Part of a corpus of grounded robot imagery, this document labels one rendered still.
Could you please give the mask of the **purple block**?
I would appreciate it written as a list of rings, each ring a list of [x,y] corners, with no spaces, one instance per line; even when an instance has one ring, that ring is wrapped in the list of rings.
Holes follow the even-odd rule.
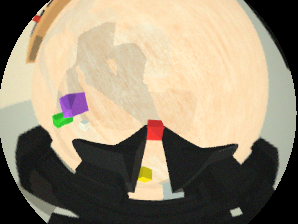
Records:
[[[63,112],[64,119],[67,117],[73,117],[89,111],[88,103],[86,103],[85,92],[82,93],[65,93],[60,97],[59,103],[61,112]]]

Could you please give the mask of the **green block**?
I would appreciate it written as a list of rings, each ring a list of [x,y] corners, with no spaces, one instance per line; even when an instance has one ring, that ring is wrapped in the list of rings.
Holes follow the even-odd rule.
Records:
[[[61,115],[61,113],[56,113],[56,115],[52,115],[52,124],[56,125],[57,129],[60,129],[60,127],[64,127],[65,119],[64,116]]]
[[[67,124],[73,123],[73,117],[67,117],[67,119],[65,119],[65,123]]]

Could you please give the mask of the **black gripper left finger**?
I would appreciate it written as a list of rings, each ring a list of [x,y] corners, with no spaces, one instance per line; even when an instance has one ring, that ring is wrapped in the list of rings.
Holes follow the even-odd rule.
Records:
[[[136,193],[136,184],[144,157],[146,141],[148,141],[148,125],[137,129],[128,139],[124,139],[116,145],[90,143],[90,140],[73,139],[74,151],[81,160],[100,168],[118,172],[124,177],[125,185],[129,193]]]

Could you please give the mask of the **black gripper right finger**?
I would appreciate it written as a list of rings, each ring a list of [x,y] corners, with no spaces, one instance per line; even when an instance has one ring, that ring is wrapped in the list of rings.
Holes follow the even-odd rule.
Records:
[[[161,141],[173,194],[184,192],[182,188],[192,183],[205,167],[227,156],[235,155],[239,147],[238,143],[231,143],[221,147],[200,148],[189,140],[182,139],[168,127],[162,128]]]

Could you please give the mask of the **yellow block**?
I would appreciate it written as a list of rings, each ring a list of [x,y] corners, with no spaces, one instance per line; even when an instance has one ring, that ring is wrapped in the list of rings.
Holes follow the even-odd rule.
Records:
[[[153,180],[152,169],[141,167],[138,180],[144,181],[144,183],[146,183],[146,181]]]

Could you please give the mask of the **red block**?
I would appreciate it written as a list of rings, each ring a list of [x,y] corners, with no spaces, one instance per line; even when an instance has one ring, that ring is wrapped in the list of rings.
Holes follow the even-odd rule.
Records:
[[[164,128],[162,124],[164,123],[161,120],[148,120],[148,140],[161,141]]]

